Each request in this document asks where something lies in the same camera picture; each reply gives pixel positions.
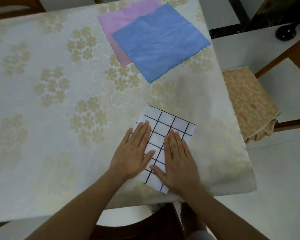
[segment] table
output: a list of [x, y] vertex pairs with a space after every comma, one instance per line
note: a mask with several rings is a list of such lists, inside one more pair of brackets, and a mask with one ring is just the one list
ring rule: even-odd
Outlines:
[[[198, 125], [211, 193], [256, 190], [213, 45], [152, 84], [118, 63], [97, 16], [136, 1], [0, 20], [0, 221], [54, 214], [96, 181], [147, 103]], [[198, 0], [161, 1], [211, 41]], [[135, 178], [107, 208], [173, 201]]]

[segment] hand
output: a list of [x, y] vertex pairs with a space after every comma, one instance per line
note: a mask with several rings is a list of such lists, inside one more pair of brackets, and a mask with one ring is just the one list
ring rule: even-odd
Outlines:
[[169, 135], [164, 138], [164, 157], [166, 174], [155, 165], [150, 168], [170, 190], [183, 197], [188, 189], [200, 185], [196, 162], [193, 160], [186, 142], [181, 141], [178, 132], [174, 133], [173, 130], [170, 130]]
[[126, 135], [115, 151], [110, 163], [109, 170], [115, 170], [118, 176], [125, 181], [136, 177], [141, 173], [151, 160], [156, 151], [150, 151], [144, 157], [145, 149], [151, 133], [149, 121], [139, 123], [131, 138], [132, 128], [128, 129]]

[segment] person's leg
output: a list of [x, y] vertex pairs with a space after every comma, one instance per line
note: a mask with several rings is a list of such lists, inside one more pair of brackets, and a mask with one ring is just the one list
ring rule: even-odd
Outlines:
[[207, 232], [206, 224], [198, 218], [187, 203], [181, 203], [180, 216], [186, 238], [192, 240], [214, 239], [213, 236]]

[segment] person's left hand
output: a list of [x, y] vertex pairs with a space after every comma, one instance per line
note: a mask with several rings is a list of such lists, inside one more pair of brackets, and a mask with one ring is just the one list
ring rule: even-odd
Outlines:
[[132, 179], [141, 173], [156, 153], [153, 150], [144, 157], [151, 133], [149, 121], [144, 124], [139, 123], [129, 139], [131, 132], [132, 128], [128, 129], [115, 151], [109, 167], [109, 170], [116, 170], [118, 176], [120, 175], [124, 180]]

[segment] pink cloth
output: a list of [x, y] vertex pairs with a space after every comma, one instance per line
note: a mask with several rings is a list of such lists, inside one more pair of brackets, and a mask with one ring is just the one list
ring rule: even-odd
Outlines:
[[98, 20], [101, 24], [103, 32], [105, 33], [105, 36], [107, 37], [115, 55], [117, 56], [122, 66], [130, 64], [131, 60], [120, 48], [119, 44], [114, 40], [112, 34], [132, 23], [138, 17], [154, 12], [160, 6], [160, 0], [143, 0], [132, 3], [127, 7], [121, 8], [117, 11], [98, 16]]

